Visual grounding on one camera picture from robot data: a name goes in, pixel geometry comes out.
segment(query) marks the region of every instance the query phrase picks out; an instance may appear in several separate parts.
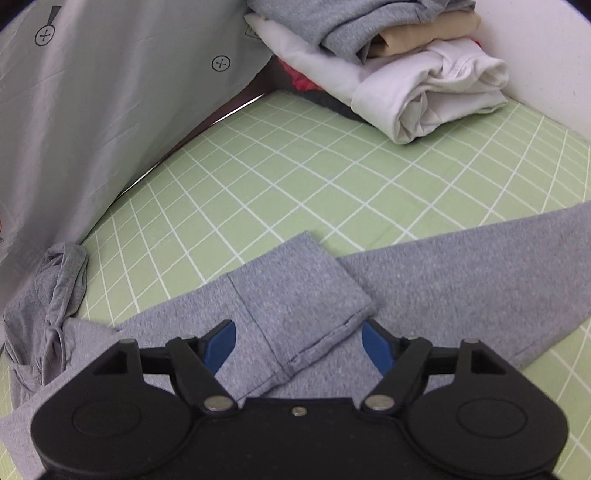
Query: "folded clothes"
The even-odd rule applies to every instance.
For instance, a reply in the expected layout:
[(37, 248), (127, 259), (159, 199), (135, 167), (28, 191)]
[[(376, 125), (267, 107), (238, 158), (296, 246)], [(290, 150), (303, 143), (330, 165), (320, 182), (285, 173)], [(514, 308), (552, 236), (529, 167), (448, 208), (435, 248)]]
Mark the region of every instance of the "folded clothes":
[(353, 63), (366, 60), (372, 38), (394, 25), (434, 21), (446, 11), (473, 11), (473, 0), (247, 0), (314, 47)]
[(283, 25), (245, 16), (282, 60), (349, 105), (394, 142), (405, 144), (439, 125), (506, 103), (506, 63), (468, 38), (436, 40), (424, 51), (355, 65), (321, 51)]
[(433, 40), (453, 40), (473, 34), (482, 19), (476, 12), (447, 12), (419, 25), (396, 25), (382, 30), (369, 47), (368, 57), (389, 57), (422, 47)]

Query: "white wall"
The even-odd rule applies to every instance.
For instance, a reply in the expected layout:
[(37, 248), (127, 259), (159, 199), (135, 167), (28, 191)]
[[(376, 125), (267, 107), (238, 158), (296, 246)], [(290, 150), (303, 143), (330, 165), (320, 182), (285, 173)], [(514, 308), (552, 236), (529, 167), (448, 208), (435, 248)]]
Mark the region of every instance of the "white wall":
[(505, 93), (591, 141), (591, 23), (564, 0), (476, 0), (474, 35), (507, 61)]

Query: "red fabric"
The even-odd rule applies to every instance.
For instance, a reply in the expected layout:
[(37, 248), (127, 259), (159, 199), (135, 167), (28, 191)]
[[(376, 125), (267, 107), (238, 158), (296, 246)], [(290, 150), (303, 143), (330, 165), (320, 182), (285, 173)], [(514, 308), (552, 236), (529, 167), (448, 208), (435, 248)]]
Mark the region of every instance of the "red fabric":
[(283, 67), (283, 69), (287, 72), (287, 74), (291, 77), (291, 84), (294, 88), (299, 92), (308, 92), (310, 90), (319, 90), (324, 92), (324, 89), (318, 85), (316, 85), (312, 80), (310, 80), (307, 76), (303, 75), (302, 73), (298, 72), (291, 68), (287, 63), (283, 60), (278, 59), (279, 63)]

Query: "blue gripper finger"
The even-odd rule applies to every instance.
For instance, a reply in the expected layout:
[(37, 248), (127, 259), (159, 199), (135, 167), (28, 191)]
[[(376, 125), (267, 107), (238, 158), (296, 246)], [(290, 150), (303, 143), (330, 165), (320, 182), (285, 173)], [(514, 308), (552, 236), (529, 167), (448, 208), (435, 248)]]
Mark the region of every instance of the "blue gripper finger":
[(236, 346), (236, 325), (229, 322), (207, 340), (203, 354), (203, 365), (215, 375), (228, 359)]
[(396, 365), (396, 360), (390, 342), (381, 335), (378, 329), (382, 328), (375, 320), (367, 320), (363, 323), (361, 337), (365, 352), (375, 368), (384, 376)]

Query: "folded white shirt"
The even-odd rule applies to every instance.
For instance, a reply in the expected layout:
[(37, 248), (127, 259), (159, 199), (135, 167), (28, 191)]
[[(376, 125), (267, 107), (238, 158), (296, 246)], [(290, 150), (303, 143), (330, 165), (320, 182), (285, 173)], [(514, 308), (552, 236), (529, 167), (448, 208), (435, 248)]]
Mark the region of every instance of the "folded white shirt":
[(273, 20), (254, 13), (245, 18), (279, 58), (396, 143), (506, 103), (501, 93), (509, 80), (506, 63), (469, 38), (436, 40), (421, 51), (356, 65), (313, 47)]

